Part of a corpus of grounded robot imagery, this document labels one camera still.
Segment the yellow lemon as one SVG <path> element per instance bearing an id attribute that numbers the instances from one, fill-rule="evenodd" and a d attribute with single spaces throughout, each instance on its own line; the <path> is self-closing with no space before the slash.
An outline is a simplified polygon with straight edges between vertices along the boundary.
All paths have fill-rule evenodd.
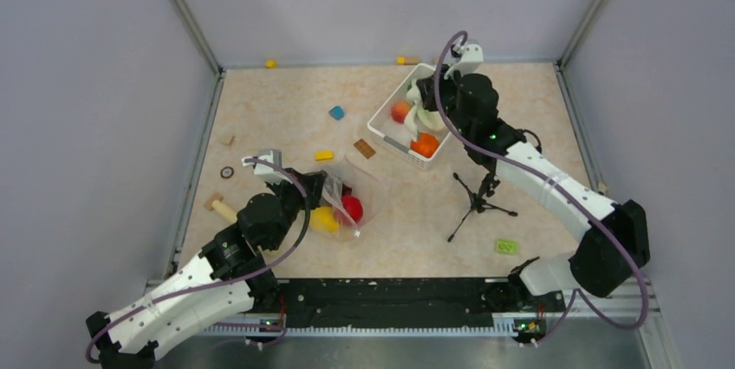
<path id="1" fill-rule="evenodd" d="M 328 206 L 317 207 L 311 211 L 309 226 L 313 231 L 325 235 L 336 235 L 341 228 L 332 208 Z"/>

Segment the clear zip top bag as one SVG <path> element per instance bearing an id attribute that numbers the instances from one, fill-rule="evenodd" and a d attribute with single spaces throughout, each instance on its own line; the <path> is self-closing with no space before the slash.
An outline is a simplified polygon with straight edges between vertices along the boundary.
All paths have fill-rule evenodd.
<path id="1" fill-rule="evenodd" d="M 364 171 L 349 159 L 329 162 L 324 165 L 323 170 L 328 177 L 323 187 L 322 206 L 332 208 L 341 228 L 336 235 L 314 232 L 341 242 L 352 241 L 360 237 L 369 224 L 380 215 L 387 198 L 386 187 L 377 177 Z M 353 189 L 351 196 L 361 200 L 364 216 L 359 223 L 355 223 L 342 207 L 342 185 L 351 187 Z"/>

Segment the red apple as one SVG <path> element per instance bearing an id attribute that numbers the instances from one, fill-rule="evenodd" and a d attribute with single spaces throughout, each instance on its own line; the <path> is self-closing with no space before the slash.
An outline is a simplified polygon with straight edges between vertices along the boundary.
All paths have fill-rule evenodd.
<path id="1" fill-rule="evenodd" d="M 364 209 L 361 200 L 351 195 L 345 195 L 341 198 L 342 207 L 348 216 L 355 222 L 359 223 L 364 216 Z"/>

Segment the dark red grape bunch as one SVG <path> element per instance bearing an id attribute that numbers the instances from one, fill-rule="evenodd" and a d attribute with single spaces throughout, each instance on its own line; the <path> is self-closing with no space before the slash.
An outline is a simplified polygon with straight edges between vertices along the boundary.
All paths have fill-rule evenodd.
<path id="1" fill-rule="evenodd" d="M 347 185 L 345 185 L 345 184 L 343 184 L 343 185 L 341 186 L 341 194 L 342 194 L 343 196 L 349 196 L 349 195 L 351 195 L 351 194 L 352 194 L 352 192 L 353 192 L 353 189 L 352 189 L 351 187 L 349 187 L 349 186 L 347 186 Z"/>

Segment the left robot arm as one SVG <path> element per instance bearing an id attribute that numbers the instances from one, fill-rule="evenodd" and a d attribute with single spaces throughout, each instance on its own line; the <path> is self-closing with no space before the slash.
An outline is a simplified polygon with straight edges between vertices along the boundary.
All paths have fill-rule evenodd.
<path id="1" fill-rule="evenodd" d="M 152 368 L 222 319 L 275 306 L 279 283 L 272 269 L 306 236 L 328 174 L 280 167 L 273 172 L 264 178 L 268 190 L 252 196 L 234 222 L 181 269 L 130 305 L 87 317 L 87 362 L 102 368 Z M 267 262 L 263 253 L 280 248 L 301 213 L 306 217 L 293 246 Z"/>

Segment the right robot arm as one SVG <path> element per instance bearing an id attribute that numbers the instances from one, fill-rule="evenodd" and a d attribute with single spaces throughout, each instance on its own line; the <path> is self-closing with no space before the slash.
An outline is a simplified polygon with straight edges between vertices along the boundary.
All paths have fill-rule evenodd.
<path id="1" fill-rule="evenodd" d="M 497 90 L 483 74 L 429 75 L 411 81 L 407 97 L 450 126 L 467 155 L 489 172 L 483 188 L 512 183 L 551 212 L 578 243 L 576 250 L 531 259 L 513 269 L 511 304 L 531 310 L 553 291 L 582 289 L 610 295 L 649 261 L 645 210 L 633 200 L 617 203 L 550 163 L 524 132 L 499 117 Z"/>

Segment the yellow lego brick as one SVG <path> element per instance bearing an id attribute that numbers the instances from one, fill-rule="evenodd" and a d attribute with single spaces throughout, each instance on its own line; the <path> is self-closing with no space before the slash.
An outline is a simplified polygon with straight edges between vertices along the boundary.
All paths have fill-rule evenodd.
<path id="1" fill-rule="evenodd" d="M 329 161 L 334 158 L 334 153 L 330 150 L 320 150 L 315 152 L 314 160 L 317 162 Z"/>

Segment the blue block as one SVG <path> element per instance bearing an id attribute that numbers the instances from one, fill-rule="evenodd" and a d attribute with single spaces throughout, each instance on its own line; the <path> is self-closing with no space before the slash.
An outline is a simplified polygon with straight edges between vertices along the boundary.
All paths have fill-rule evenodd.
<path id="1" fill-rule="evenodd" d="M 341 106 L 334 106 L 329 109 L 328 114 L 334 120 L 341 120 L 345 116 L 345 111 Z"/>

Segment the cream cylinder block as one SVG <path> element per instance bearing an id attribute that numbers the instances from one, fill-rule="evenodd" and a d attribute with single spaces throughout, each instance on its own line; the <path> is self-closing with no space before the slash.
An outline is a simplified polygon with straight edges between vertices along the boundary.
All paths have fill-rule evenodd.
<path id="1" fill-rule="evenodd" d="M 228 223 L 235 223 L 237 221 L 237 213 L 221 200 L 214 200 L 211 203 L 211 209 L 217 212 Z"/>

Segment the small wooden cube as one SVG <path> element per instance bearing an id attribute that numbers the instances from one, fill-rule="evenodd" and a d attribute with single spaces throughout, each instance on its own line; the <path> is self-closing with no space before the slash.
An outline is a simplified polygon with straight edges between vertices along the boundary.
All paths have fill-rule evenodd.
<path id="1" fill-rule="evenodd" d="M 222 143 L 223 145 L 225 145 L 225 146 L 231 146 L 231 145 L 232 145 L 232 143 L 233 143 L 233 141 L 234 141 L 234 139 L 235 139 L 235 136 L 234 136 L 233 134 L 229 134 L 229 135 L 226 135 L 226 136 L 224 136 L 224 137 L 223 137 L 223 138 L 222 138 L 222 139 L 220 140 L 220 142 L 221 142 L 221 143 Z"/>

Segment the peach fruit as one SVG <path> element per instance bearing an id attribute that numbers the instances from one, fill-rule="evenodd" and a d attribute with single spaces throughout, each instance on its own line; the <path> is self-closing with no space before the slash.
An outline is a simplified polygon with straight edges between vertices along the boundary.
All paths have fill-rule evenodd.
<path id="1" fill-rule="evenodd" d="M 404 100 L 396 102 L 390 110 L 391 119 L 396 123 L 403 124 L 412 108 L 413 106 Z"/>

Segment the orange mini pumpkin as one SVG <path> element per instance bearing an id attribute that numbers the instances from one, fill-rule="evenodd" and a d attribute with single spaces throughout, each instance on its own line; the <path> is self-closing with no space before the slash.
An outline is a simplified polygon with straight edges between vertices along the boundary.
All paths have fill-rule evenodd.
<path id="1" fill-rule="evenodd" d="M 410 150 L 421 157 L 430 159 L 439 149 L 440 141 L 432 134 L 419 132 L 418 138 L 410 144 Z"/>

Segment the yellow and wood peg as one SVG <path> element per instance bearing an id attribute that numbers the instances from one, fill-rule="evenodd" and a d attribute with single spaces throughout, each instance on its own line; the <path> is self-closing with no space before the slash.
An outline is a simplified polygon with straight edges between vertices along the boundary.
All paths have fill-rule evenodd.
<path id="1" fill-rule="evenodd" d="M 400 55 L 396 57 L 395 63 L 400 66 L 412 66 L 412 65 L 420 64 L 421 59 L 417 56 Z"/>

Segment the microphone on black tripod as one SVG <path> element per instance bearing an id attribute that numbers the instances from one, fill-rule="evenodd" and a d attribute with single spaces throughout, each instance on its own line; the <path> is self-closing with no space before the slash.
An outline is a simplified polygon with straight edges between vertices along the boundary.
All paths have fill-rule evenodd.
<path id="1" fill-rule="evenodd" d="M 498 156 L 507 156 L 509 148 L 512 145 L 517 143 L 528 143 L 529 140 L 527 138 L 527 134 L 530 134 L 530 136 L 536 140 L 536 144 L 533 145 L 534 149 L 542 150 L 543 147 L 542 141 L 536 133 L 528 129 L 515 128 L 505 123 L 501 123 L 499 126 L 494 126 L 488 133 L 481 133 L 479 135 L 480 141 L 478 143 L 469 140 L 463 134 L 463 132 L 468 132 L 467 128 L 461 129 L 457 127 L 448 127 L 448 129 L 452 132 L 452 135 L 463 140 L 463 147 L 465 148 L 469 158 L 475 164 L 480 165 L 487 170 L 487 173 L 483 177 L 476 191 L 473 191 L 456 172 L 452 174 L 452 177 L 464 188 L 470 200 L 470 204 L 468 211 L 462 216 L 454 231 L 446 239 L 448 243 L 451 243 L 465 220 L 472 213 L 481 214 L 488 210 L 498 210 L 511 217 L 518 216 L 517 211 L 508 210 L 489 202 L 489 198 L 495 195 L 497 187 L 501 184 L 501 180 L 497 175 L 499 159 L 471 148 L 471 144 L 478 148 L 482 148 L 487 152 L 497 154 Z"/>

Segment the light green lego brick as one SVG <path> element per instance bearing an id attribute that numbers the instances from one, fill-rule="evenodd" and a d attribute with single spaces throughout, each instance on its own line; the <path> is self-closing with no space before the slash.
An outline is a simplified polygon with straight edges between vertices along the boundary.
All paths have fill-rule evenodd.
<path id="1" fill-rule="evenodd" d="M 494 243 L 494 249 L 501 255 L 515 255 L 518 251 L 518 243 L 515 240 L 498 238 Z"/>

